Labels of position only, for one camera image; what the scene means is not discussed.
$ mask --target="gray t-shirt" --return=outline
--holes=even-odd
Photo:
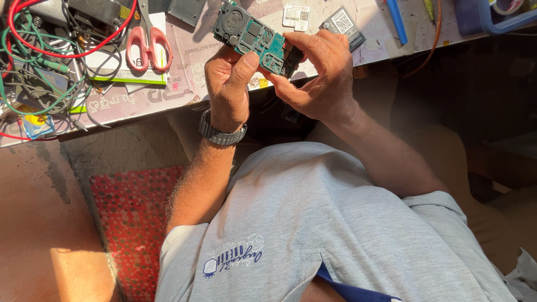
[[[299,301],[321,262],[404,302],[515,301],[449,194],[400,199],[316,142],[252,154],[210,224],[174,228],[155,301]]]

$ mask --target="circuit board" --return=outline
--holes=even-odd
[[[231,0],[222,2],[212,31],[215,39],[240,54],[256,52],[263,68],[286,78],[304,58],[300,49]]]

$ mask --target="forearm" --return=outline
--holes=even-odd
[[[400,197],[447,192],[423,157],[367,116],[358,103],[325,124],[358,153],[377,186]]]
[[[166,232],[179,225],[210,222],[226,199],[235,145],[218,146],[207,139],[177,183],[167,208]]]

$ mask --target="fingernail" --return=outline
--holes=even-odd
[[[250,66],[252,69],[257,68],[257,66],[259,65],[259,57],[255,52],[249,52],[244,56],[244,62],[246,63],[246,65]]]

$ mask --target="hand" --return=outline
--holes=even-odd
[[[319,77],[297,89],[285,77],[270,74],[276,95],[295,110],[324,123],[348,116],[358,106],[352,98],[352,55],[344,34],[320,30],[314,35],[284,33],[303,51]]]
[[[256,53],[241,56],[225,45],[205,63],[212,128],[233,133],[248,120],[250,111],[246,85],[258,65]]]

